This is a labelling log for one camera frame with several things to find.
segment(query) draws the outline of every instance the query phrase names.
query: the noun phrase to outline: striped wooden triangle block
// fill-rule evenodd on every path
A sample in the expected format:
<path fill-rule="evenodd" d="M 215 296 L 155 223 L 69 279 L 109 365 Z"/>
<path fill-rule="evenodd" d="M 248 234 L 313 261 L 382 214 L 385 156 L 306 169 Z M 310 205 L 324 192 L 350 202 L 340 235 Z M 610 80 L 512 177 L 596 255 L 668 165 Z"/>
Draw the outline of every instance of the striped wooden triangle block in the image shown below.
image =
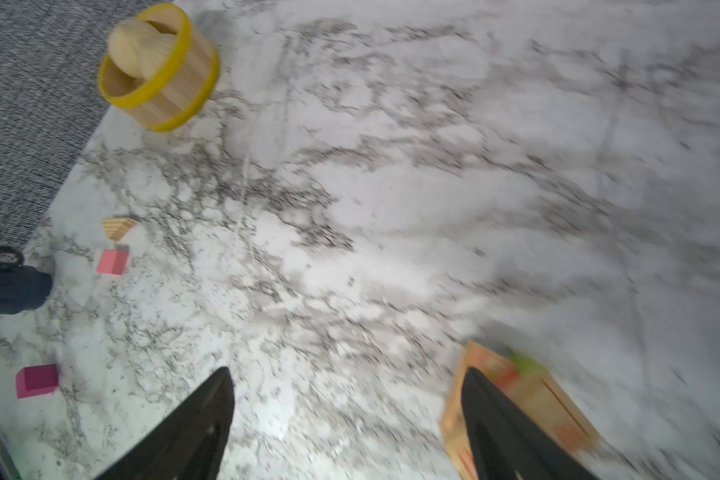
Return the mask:
<path fill-rule="evenodd" d="M 106 238 L 112 240 L 113 242 L 119 241 L 123 238 L 123 235 L 128 233 L 128 230 L 130 230 L 131 227 L 136 225 L 136 221 L 134 219 L 125 216 L 119 218 L 105 218 L 101 221 L 101 223 L 104 225 Z"/>

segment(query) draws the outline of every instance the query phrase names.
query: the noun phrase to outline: magenta cube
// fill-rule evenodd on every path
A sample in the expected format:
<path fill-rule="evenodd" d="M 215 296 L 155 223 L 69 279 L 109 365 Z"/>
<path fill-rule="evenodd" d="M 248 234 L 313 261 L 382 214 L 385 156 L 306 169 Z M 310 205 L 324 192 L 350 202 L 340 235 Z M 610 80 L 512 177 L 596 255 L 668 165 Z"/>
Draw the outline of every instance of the magenta cube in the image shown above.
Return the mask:
<path fill-rule="evenodd" d="M 56 365 L 28 366 L 16 374 L 16 398 L 45 395 L 59 385 Z"/>
<path fill-rule="evenodd" d="M 105 250 L 99 260 L 96 272 L 100 274 L 122 275 L 125 263 L 128 261 L 128 252 L 124 250 Z"/>

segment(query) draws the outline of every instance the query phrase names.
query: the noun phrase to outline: gray fabric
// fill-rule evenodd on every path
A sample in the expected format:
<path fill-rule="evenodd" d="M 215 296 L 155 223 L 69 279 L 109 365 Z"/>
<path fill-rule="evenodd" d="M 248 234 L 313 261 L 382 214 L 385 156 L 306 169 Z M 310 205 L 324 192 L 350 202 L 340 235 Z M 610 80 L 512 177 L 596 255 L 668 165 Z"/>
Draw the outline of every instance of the gray fabric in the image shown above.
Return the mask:
<path fill-rule="evenodd" d="M 0 0 L 0 245 L 23 247 L 107 108 L 106 34 L 147 0 Z"/>

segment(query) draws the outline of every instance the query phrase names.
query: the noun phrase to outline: wooden basket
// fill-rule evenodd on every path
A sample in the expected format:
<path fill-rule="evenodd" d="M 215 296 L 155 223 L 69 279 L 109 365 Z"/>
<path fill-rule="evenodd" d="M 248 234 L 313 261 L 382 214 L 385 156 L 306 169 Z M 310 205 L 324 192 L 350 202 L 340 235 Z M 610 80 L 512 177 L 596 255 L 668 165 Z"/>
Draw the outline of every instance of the wooden basket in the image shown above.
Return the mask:
<path fill-rule="evenodd" d="M 121 71 L 108 54 L 99 67 L 99 92 L 115 107 L 154 131 L 173 130 L 202 108 L 219 77 L 219 53 L 172 3 L 144 10 L 138 19 L 161 33 L 176 34 L 176 45 L 163 67 L 148 82 Z"/>

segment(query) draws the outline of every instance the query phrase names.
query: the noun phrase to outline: dark blue cylindrical object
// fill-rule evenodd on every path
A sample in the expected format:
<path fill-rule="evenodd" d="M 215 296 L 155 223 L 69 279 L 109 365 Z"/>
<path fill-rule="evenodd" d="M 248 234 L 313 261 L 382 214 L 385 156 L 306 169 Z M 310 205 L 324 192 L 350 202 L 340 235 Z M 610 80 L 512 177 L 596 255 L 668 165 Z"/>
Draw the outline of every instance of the dark blue cylindrical object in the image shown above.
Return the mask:
<path fill-rule="evenodd" d="M 0 254 L 17 258 L 15 262 L 0 261 L 0 313 L 14 314 L 43 305 L 54 284 L 53 277 L 33 266 L 22 265 L 24 258 L 15 249 L 1 247 Z"/>

